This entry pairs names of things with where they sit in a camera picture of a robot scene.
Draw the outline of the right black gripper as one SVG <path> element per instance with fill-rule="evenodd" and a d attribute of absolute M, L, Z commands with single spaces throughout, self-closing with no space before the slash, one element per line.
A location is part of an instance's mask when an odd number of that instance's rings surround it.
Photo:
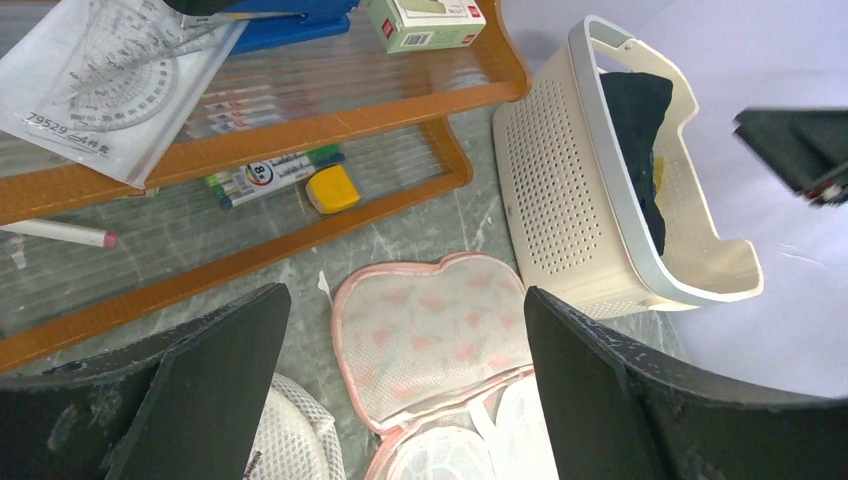
<path fill-rule="evenodd" d="M 813 206 L 847 202 L 845 109 L 746 108 L 740 139 L 795 195 Z"/>

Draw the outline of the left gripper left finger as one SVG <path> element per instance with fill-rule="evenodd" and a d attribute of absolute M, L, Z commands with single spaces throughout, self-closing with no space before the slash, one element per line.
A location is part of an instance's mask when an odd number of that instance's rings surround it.
<path fill-rule="evenodd" d="M 271 283 L 120 349 L 1 380 L 5 479 L 239 479 L 291 309 Z"/>

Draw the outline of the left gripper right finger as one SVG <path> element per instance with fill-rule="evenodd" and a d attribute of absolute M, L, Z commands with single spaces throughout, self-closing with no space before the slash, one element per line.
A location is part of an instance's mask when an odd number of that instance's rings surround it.
<path fill-rule="evenodd" d="M 531 287 L 528 341 L 563 479 L 843 479 L 847 402 L 678 360 Z"/>

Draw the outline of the black bra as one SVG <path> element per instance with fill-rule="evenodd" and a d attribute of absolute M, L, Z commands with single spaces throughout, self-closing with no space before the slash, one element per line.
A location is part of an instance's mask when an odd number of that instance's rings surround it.
<path fill-rule="evenodd" d="M 657 253 L 663 254 L 666 225 L 656 203 L 654 144 L 672 100 L 673 83 L 630 72 L 602 73 L 600 81 L 638 205 Z"/>

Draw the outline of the floral mesh laundry bag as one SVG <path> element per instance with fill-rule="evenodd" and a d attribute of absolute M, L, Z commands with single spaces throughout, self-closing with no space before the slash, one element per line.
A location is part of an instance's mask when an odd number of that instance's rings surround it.
<path fill-rule="evenodd" d="M 339 287 L 334 353 L 381 443 L 370 479 L 554 479 L 515 271 L 472 252 L 362 268 Z"/>

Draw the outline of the beige round laundry bag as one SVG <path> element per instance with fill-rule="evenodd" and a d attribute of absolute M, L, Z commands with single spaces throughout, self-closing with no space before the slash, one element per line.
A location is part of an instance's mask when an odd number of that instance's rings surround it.
<path fill-rule="evenodd" d="M 295 381 L 272 376 L 245 479 L 343 479 L 335 418 Z"/>

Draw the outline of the cream laundry basket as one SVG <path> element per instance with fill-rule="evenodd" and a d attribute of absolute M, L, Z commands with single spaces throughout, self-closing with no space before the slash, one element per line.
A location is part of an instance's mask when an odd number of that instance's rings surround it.
<path fill-rule="evenodd" d="M 672 84 L 652 150 L 666 233 L 657 250 L 602 91 L 597 58 Z M 619 26 L 589 15 L 493 117 L 496 161 L 524 283 L 596 319 L 684 311 L 763 291 L 753 244 L 715 229 L 683 132 L 698 103 L 681 70 Z"/>

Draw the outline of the yellow cloth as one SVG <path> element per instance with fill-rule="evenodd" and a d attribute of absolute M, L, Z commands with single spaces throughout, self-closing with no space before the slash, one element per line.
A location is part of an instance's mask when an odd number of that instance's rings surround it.
<path fill-rule="evenodd" d="M 664 172 L 665 172 L 665 159 L 663 157 L 654 157 L 652 159 L 653 165 L 653 185 L 654 185 L 654 196 L 657 196 L 660 192 L 660 189 L 663 184 Z"/>

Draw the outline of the highlighter marker pack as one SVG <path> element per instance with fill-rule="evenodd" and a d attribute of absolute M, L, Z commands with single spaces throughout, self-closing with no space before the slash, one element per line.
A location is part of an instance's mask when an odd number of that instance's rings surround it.
<path fill-rule="evenodd" d="M 336 144 L 295 152 L 208 175 L 204 181 L 228 211 L 295 185 L 346 160 Z"/>

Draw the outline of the white red pen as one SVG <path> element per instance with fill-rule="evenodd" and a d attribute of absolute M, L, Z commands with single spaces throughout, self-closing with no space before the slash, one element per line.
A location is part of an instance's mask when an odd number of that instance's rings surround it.
<path fill-rule="evenodd" d="M 118 242 L 117 236 L 106 230 L 45 219 L 14 222 L 2 225 L 1 230 L 99 248 L 113 248 Z"/>

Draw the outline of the wooden shelf rack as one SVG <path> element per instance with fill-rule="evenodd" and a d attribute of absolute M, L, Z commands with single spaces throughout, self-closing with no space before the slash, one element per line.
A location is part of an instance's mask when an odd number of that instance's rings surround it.
<path fill-rule="evenodd" d="M 239 55 L 208 103 L 266 92 L 282 116 L 268 125 L 172 146 L 152 172 L 156 196 L 80 166 L 6 177 L 1 216 L 102 220 L 114 249 L 13 238 L 1 245 L 1 368 L 132 324 L 292 255 L 467 185 L 471 161 L 449 118 L 520 98 L 529 73 L 498 1 L 467 48 L 389 55 L 362 12 L 343 36 Z M 207 176 L 337 144 L 363 201 L 323 216 L 288 189 L 225 213 Z"/>

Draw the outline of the clear plastic packet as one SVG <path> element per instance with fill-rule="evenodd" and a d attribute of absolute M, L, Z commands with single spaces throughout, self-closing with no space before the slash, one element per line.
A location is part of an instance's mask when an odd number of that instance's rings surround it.
<path fill-rule="evenodd" d="M 141 188 L 247 24 L 163 1 L 60 1 L 1 58 L 1 129 Z"/>

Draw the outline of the blue stapler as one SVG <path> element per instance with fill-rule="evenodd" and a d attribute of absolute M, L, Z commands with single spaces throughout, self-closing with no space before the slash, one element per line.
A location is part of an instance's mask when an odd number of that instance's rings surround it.
<path fill-rule="evenodd" d="M 231 53 L 240 55 L 347 32 L 358 0 L 167 0 L 187 26 L 245 21 Z"/>

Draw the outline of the white green box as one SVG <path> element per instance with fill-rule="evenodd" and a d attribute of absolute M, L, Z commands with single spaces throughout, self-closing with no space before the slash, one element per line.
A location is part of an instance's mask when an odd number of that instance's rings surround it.
<path fill-rule="evenodd" d="M 475 1 L 365 0 L 360 6 L 389 54 L 466 48 L 487 24 Z"/>

